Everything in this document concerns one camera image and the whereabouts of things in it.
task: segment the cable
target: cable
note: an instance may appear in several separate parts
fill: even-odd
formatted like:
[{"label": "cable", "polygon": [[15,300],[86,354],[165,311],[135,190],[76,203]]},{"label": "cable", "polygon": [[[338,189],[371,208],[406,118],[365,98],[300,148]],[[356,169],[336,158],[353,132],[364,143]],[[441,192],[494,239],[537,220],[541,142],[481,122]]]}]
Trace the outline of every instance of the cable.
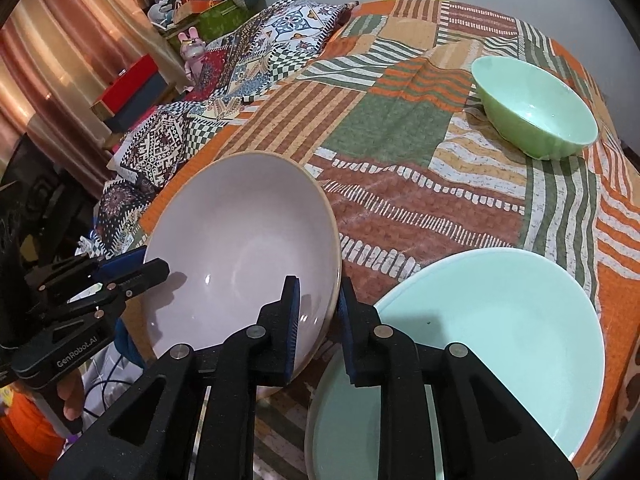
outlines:
[{"label": "cable", "polygon": [[89,415],[91,415],[93,418],[98,418],[99,415],[96,415],[94,412],[91,412],[90,410],[84,408],[84,412],[88,413]]},{"label": "cable", "polygon": [[118,357],[116,359],[116,362],[113,365],[113,368],[111,369],[111,372],[109,372],[109,375],[107,375],[107,382],[104,383],[104,386],[102,386],[102,407],[104,408],[105,412],[107,411],[107,401],[104,399],[104,391],[107,389],[107,384],[109,384],[109,380],[111,379],[111,376],[116,371],[116,368],[118,367],[118,365],[122,362],[122,358],[123,357],[124,356],[122,354],[120,354],[120,357]]},{"label": "cable", "polygon": [[[107,402],[106,402],[106,399],[104,398],[104,392],[105,392],[105,389],[107,387],[107,384],[113,383],[113,384],[125,384],[126,386],[133,386],[133,383],[131,383],[130,381],[120,381],[118,379],[111,379],[111,376],[116,371],[116,368],[118,367],[120,362],[122,362],[123,357],[124,357],[123,355],[120,355],[120,357],[118,357],[118,359],[116,360],[115,364],[113,365],[113,368],[109,372],[109,375],[107,375],[106,380],[97,381],[97,383],[94,383],[89,387],[89,389],[84,394],[84,400],[86,400],[87,397],[89,397],[89,394],[94,390],[94,388],[97,388],[98,386],[102,386],[102,406],[104,408],[104,411],[106,412],[107,411]],[[84,408],[84,412],[88,413],[92,417],[95,417],[95,418],[99,417],[99,415],[96,415],[94,412],[91,412],[90,410],[88,410],[86,408]]]},{"label": "cable", "polygon": [[85,397],[87,397],[94,390],[94,388],[97,388],[98,386],[103,386],[104,384],[107,384],[107,383],[126,384],[127,386],[133,385],[133,383],[130,383],[129,381],[120,381],[118,379],[109,379],[108,381],[98,381],[97,383],[92,384],[91,387],[86,391]]}]

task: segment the light green bowl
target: light green bowl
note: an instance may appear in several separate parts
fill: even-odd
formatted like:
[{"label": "light green bowl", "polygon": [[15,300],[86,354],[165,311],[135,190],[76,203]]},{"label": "light green bowl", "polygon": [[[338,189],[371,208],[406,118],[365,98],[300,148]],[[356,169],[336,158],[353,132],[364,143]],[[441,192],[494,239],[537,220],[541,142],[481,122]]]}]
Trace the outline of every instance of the light green bowl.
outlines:
[{"label": "light green bowl", "polygon": [[513,57],[479,57],[471,65],[486,116],[527,155],[557,160],[598,138],[584,101],[557,77]]}]

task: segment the pale blue plate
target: pale blue plate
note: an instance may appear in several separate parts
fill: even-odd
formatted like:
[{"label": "pale blue plate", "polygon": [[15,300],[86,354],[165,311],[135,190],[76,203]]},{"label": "pale blue plate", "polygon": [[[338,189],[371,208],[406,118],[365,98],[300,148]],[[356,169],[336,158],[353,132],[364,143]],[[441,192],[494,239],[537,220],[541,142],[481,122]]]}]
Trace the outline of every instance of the pale blue plate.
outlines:
[{"label": "pale blue plate", "polygon": [[[604,343],[591,301],[564,269],[519,249],[467,251],[405,280],[376,308],[384,323],[418,343],[468,345],[573,457],[600,400]],[[338,352],[310,407],[307,473],[316,480],[375,480],[379,443],[380,389],[352,387]]]}]

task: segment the pink bunny figurine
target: pink bunny figurine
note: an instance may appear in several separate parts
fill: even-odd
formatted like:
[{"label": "pink bunny figurine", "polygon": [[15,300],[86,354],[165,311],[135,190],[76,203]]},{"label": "pink bunny figurine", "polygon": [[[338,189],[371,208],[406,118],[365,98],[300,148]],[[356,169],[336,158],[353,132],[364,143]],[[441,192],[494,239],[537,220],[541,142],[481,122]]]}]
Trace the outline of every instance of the pink bunny figurine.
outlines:
[{"label": "pink bunny figurine", "polygon": [[193,85],[197,85],[202,72],[202,56],[206,53],[206,44],[198,35],[195,27],[189,29],[189,35],[184,32],[178,34],[180,40],[180,55],[184,59],[184,71]]}]

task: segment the cardboard box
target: cardboard box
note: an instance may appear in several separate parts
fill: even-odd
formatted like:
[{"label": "cardboard box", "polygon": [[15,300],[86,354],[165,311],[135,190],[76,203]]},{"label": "cardboard box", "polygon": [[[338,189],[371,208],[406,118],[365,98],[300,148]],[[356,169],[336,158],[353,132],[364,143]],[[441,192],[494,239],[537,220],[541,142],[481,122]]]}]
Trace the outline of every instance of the cardboard box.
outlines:
[{"label": "cardboard box", "polygon": [[218,3],[220,0],[189,0],[175,9],[174,23],[180,23],[192,14],[201,14]]}]

